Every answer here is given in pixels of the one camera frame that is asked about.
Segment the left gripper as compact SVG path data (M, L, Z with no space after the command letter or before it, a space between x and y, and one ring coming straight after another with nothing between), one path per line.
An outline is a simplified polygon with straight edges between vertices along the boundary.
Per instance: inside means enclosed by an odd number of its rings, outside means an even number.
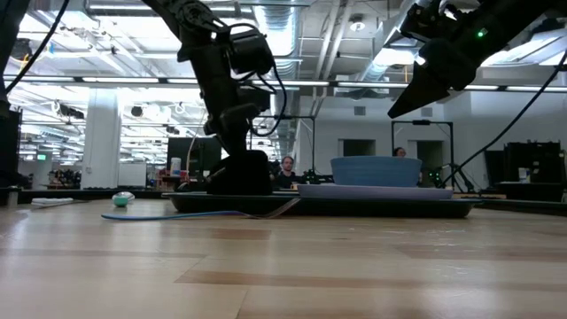
M243 89L240 85L203 86L202 98L208 111L204 133L208 136L217 134L228 155L246 152L246 131L237 132L234 143L227 134L245 129L249 120L266 111L270 107L271 95L270 90Z

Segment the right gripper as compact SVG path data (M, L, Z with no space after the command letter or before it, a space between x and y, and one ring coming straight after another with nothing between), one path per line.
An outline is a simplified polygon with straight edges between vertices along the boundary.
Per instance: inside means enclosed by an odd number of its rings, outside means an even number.
M416 38L423 41L419 57L424 63L414 65L412 81L388 111L392 119L448 97L449 89L464 89L492 54L486 27L421 26Z

